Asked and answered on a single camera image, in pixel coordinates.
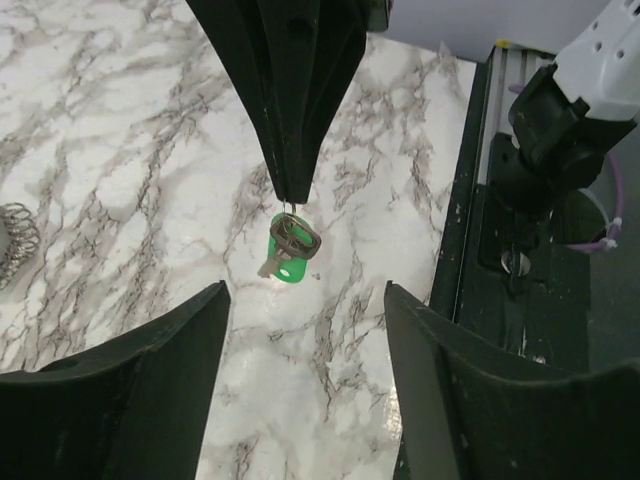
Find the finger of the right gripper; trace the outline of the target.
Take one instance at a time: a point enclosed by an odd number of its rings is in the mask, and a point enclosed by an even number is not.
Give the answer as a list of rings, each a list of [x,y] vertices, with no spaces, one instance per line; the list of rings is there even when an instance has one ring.
[[[320,4],[313,69],[295,173],[294,201],[305,203],[321,144],[364,56],[366,26],[357,1]]]
[[[276,196],[305,201],[303,123],[310,84],[306,1],[190,1],[254,126]]]

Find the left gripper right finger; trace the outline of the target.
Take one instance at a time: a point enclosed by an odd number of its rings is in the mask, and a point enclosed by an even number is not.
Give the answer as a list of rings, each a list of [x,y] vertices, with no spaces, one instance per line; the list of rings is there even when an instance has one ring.
[[[573,374],[506,352],[388,283],[388,344],[414,479],[635,479],[639,363]]]

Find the green key tag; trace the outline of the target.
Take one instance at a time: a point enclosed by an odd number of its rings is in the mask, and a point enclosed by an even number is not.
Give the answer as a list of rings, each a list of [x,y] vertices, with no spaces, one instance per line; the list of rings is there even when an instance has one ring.
[[[271,220],[272,225],[279,222],[280,218],[283,217],[284,215],[285,213],[280,213],[275,215]],[[298,219],[305,226],[309,226],[303,219],[299,217]],[[293,235],[297,239],[299,239],[304,244],[307,244],[307,245],[310,244],[311,237],[300,226],[295,226],[291,224],[291,222],[289,222],[289,225],[287,226],[289,227],[288,230],[292,230]],[[275,238],[271,235],[269,237],[268,254],[274,253],[275,249],[276,249]],[[277,279],[286,283],[291,283],[291,284],[299,283],[303,280],[305,276],[306,267],[307,267],[307,260],[302,258],[292,257],[289,260],[283,260],[279,268],[277,269],[277,271],[275,271],[273,275]]]

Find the silver key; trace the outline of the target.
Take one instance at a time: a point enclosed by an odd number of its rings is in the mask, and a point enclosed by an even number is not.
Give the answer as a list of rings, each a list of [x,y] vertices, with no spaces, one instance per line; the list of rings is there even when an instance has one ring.
[[[321,237],[309,226],[305,226],[298,219],[299,216],[289,217],[283,216],[276,224],[271,223],[269,234],[275,238],[276,249],[274,253],[268,254],[265,262],[258,270],[258,275],[262,278],[275,277],[273,274],[279,268],[283,260],[289,260],[293,258],[302,258],[307,260],[307,263],[318,252],[321,246]],[[304,244],[297,239],[292,230],[288,230],[289,222],[295,226],[300,226],[311,237],[310,244]]]

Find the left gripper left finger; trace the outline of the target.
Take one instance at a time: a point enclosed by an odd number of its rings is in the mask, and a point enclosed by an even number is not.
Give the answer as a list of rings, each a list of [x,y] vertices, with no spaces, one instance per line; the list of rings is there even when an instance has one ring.
[[[194,478],[229,310],[218,282],[94,348],[2,374],[2,478]]]

